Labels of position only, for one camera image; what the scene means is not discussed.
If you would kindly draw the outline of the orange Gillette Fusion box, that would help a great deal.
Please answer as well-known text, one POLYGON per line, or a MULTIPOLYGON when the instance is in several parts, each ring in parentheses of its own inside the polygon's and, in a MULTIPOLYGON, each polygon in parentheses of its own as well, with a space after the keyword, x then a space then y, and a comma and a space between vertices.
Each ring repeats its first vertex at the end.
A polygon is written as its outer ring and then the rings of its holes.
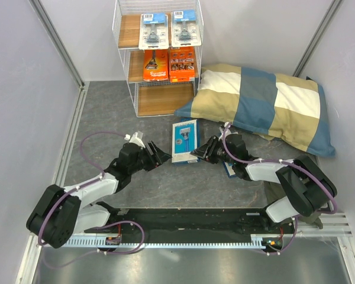
POLYGON ((143 61, 143 80, 164 81, 169 78, 168 50, 145 50, 143 61))

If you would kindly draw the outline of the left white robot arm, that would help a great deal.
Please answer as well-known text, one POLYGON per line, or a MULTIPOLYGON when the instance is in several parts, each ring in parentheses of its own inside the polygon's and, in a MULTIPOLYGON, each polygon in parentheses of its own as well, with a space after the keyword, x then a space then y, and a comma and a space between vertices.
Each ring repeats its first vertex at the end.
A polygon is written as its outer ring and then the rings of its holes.
POLYGON ((30 214, 26 227, 38 237, 41 246, 60 248, 77 232, 99 227, 111 233, 118 226, 118 218, 100 205, 89 204, 123 190, 133 174, 149 172, 170 160, 170 154, 152 141, 147 146, 125 143, 118 157, 98 176, 83 183, 62 188, 48 186, 30 214))

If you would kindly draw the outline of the orange razor box back-side up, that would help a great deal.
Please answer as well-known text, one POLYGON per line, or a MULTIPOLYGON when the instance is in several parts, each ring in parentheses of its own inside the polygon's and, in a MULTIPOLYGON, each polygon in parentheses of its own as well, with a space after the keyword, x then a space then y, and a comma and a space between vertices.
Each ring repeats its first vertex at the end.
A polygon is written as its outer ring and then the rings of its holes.
POLYGON ((169 79, 171 83, 195 80, 193 47, 171 47, 169 50, 169 79))

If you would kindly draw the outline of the clear blister razor pack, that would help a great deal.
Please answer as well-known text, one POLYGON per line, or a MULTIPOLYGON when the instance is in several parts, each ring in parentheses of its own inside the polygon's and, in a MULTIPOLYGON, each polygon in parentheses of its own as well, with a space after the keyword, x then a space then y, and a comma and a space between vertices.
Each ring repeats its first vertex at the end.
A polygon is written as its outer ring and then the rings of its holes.
POLYGON ((169 48, 167 14, 141 14, 138 48, 140 50, 166 50, 169 48))
POLYGON ((186 9, 173 11, 171 17, 171 46, 173 48, 201 45, 201 35, 195 10, 186 9))

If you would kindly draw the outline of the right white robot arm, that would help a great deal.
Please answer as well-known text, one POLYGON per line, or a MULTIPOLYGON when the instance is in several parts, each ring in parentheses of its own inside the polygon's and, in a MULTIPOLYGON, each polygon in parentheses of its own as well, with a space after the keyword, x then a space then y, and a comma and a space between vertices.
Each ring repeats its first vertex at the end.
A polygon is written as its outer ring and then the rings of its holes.
POLYGON ((285 219, 315 212, 334 214, 337 189, 314 161, 306 155, 291 160, 265 160, 250 155, 242 136, 234 133, 225 138, 212 136, 191 154, 206 162, 226 162, 237 177, 281 185, 284 197, 265 207, 259 226, 272 233, 285 219))

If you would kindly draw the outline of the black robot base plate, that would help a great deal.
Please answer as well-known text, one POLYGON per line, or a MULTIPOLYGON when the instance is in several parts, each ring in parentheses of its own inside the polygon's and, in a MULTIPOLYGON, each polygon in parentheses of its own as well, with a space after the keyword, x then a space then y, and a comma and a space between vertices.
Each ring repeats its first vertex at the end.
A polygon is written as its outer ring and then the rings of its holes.
POLYGON ((107 224, 134 221, 145 232, 146 242, 225 242, 251 240, 252 234, 285 235, 292 225, 272 224, 262 209, 110 209, 107 224))

